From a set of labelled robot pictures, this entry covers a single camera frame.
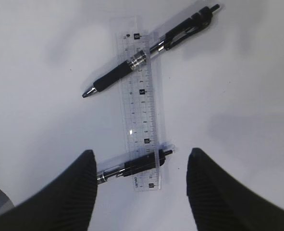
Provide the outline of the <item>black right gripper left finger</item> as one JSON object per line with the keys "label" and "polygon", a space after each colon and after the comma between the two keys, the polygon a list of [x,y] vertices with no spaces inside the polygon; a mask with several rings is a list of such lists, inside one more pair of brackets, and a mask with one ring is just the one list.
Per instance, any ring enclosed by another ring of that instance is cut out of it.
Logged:
{"label": "black right gripper left finger", "polygon": [[97,190],[97,163],[86,150],[49,185],[0,215],[0,231],[86,231]]}

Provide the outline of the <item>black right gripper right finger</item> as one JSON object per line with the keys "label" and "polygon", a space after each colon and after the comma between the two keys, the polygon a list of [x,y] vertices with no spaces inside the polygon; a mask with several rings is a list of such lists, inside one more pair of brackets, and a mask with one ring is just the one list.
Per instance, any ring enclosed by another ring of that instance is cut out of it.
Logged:
{"label": "black right gripper right finger", "polygon": [[199,231],[284,231],[284,209],[240,183],[200,148],[188,158],[186,195]]}

